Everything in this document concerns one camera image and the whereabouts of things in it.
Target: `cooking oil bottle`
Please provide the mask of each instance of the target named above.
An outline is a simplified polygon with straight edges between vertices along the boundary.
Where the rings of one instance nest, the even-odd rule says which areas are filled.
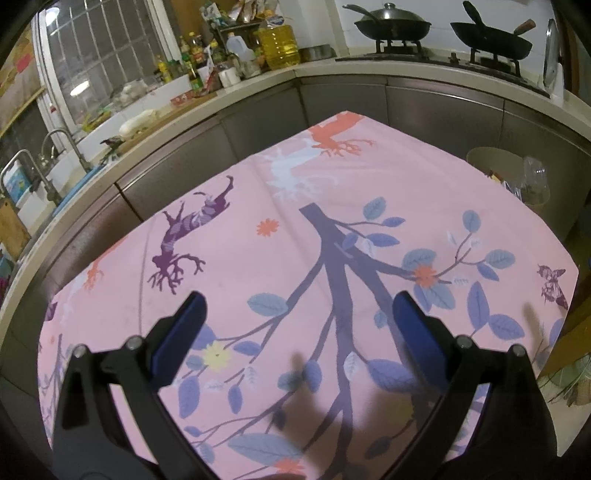
[[[271,70],[284,69],[301,62],[296,37],[285,19],[265,10],[265,23],[258,31],[262,49]]]

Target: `pink cloth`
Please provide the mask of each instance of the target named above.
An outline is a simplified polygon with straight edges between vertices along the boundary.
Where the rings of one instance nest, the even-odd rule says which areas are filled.
[[[499,185],[344,112],[188,192],[55,296],[38,357],[47,434],[73,345],[118,348],[197,290],[206,326],[160,397],[212,469],[379,478],[436,400],[401,349],[393,295],[410,291],[481,347],[523,344],[538,371],[576,278],[544,222]]]

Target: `frying pan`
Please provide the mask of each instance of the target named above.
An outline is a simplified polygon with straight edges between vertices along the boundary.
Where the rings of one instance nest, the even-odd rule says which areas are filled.
[[[511,60],[523,60],[530,54],[532,45],[526,39],[514,33],[487,27],[474,5],[467,0],[463,5],[474,23],[453,22],[451,25],[457,37],[468,47]]]
[[[343,8],[352,10],[367,18],[355,22],[359,31],[372,40],[422,40],[429,33],[431,24],[425,22],[418,15],[396,9],[393,4],[386,4],[382,11],[369,12],[359,5],[344,5]],[[416,17],[416,20],[406,18],[378,18],[376,13],[405,12]]]

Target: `stove burner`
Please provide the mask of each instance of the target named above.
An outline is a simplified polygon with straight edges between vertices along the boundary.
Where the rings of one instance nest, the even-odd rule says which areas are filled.
[[[375,52],[376,54],[379,53],[388,53],[394,55],[411,55],[416,56],[422,59],[426,59],[427,56],[423,53],[423,47],[421,46],[421,42],[411,41],[408,42],[410,45],[407,44],[406,40],[401,40],[402,45],[393,45],[392,42],[395,40],[376,40],[375,42]],[[386,42],[386,45],[382,48],[382,42]]]
[[[478,59],[479,61],[476,61],[476,52],[478,52],[478,51],[479,50],[477,50],[475,48],[470,49],[470,63],[473,63],[474,65],[482,65],[483,67],[486,67],[486,68],[489,68],[492,70],[498,70],[499,72],[503,72],[503,73],[509,73],[511,75],[516,76],[517,78],[521,78],[521,70],[519,68],[519,62],[517,60],[508,59],[510,62],[512,62],[515,65],[515,71],[514,71],[509,63],[505,63],[504,61],[500,61],[499,57],[496,53],[493,53],[492,58],[480,57]]]

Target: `pot lid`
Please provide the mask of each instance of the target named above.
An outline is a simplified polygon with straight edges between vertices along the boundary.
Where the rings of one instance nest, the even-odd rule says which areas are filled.
[[[408,10],[396,8],[396,5],[392,3],[384,4],[384,8],[380,10],[373,10],[372,13],[380,20],[414,20],[419,22],[425,21],[417,14],[409,12]],[[362,18],[362,20],[371,20],[371,18],[366,15]]]

